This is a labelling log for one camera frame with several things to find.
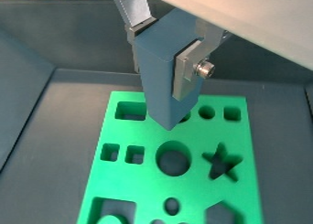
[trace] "bolt head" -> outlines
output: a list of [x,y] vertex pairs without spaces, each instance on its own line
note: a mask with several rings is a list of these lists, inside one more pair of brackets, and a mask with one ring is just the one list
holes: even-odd
[[207,61],[203,60],[195,69],[195,74],[205,80],[210,78],[215,70],[215,66]]

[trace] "white panel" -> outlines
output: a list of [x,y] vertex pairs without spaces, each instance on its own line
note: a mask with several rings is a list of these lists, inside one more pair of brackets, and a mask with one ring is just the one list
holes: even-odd
[[163,1],[313,69],[313,0]]

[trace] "gray metal bracket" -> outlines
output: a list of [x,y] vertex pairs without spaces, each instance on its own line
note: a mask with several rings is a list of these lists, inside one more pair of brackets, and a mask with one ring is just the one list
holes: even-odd
[[195,34],[199,38],[177,56],[173,97],[178,101],[193,91],[198,76],[203,79],[211,76],[215,68],[209,55],[231,35],[201,18],[195,21]]
[[127,40],[132,45],[135,72],[139,73],[134,39],[155,23],[157,19],[150,14],[147,0],[114,0],[114,2],[126,24]]

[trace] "green foam insert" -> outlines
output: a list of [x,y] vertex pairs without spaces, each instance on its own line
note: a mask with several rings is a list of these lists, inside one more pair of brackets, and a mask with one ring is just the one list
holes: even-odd
[[[173,151],[185,164],[169,156],[165,170],[187,172],[170,176],[159,163]],[[163,205],[170,197],[175,215]],[[142,92],[111,92],[78,224],[102,223],[110,199],[135,204],[127,223],[219,223],[209,211],[217,204],[234,214],[226,224],[264,223],[246,99],[199,96],[182,123],[166,131],[147,115]]]

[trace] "rectangular hole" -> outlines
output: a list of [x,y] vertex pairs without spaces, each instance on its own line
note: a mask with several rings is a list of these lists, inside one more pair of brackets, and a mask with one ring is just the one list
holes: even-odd
[[223,108],[223,118],[229,121],[238,122],[241,121],[241,111],[237,107],[225,107]]
[[118,144],[103,144],[100,159],[103,161],[115,162],[119,156],[120,146]]
[[126,152],[126,163],[142,164],[144,157],[144,147],[130,145]]
[[115,119],[144,121],[147,115],[147,105],[144,102],[122,101],[118,103]]
[[135,202],[96,197],[88,215],[88,224],[98,223],[99,219],[107,215],[119,215],[130,224],[135,219]]

